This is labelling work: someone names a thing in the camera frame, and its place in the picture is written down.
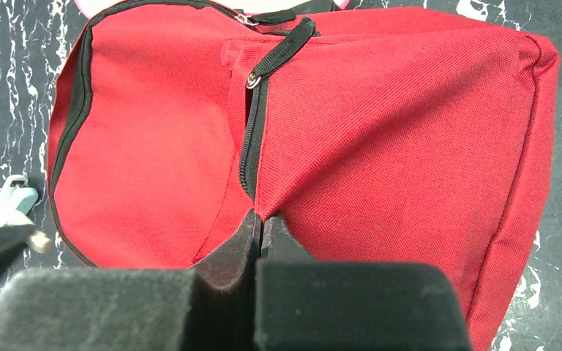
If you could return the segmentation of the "red student backpack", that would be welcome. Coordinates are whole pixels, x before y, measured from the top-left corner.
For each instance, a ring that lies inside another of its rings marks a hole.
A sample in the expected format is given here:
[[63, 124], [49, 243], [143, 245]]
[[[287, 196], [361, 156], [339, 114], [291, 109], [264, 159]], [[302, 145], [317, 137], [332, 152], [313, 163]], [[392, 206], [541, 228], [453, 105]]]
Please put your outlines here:
[[102, 268], [187, 268], [244, 215], [321, 260], [440, 268], [488, 350], [550, 188], [560, 55], [418, 7], [123, 1], [56, 82], [53, 218]]

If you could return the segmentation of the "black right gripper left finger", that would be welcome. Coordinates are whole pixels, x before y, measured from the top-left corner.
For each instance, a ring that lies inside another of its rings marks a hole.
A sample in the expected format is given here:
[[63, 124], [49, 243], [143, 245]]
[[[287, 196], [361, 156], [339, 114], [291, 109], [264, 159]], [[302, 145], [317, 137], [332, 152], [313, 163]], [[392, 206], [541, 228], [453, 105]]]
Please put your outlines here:
[[192, 268], [33, 268], [0, 292], [0, 350], [252, 350], [255, 237], [236, 232]]

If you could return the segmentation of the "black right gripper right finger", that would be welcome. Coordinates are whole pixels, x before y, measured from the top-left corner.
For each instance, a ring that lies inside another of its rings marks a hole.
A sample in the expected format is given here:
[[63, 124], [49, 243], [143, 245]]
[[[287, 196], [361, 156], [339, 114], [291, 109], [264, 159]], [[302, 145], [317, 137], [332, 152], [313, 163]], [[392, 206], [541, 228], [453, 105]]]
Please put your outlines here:
[[314, 259], [282, 216], [264, 222], [255, 269], [258, 350], [469, 350], [456, 293], [421, 263]]

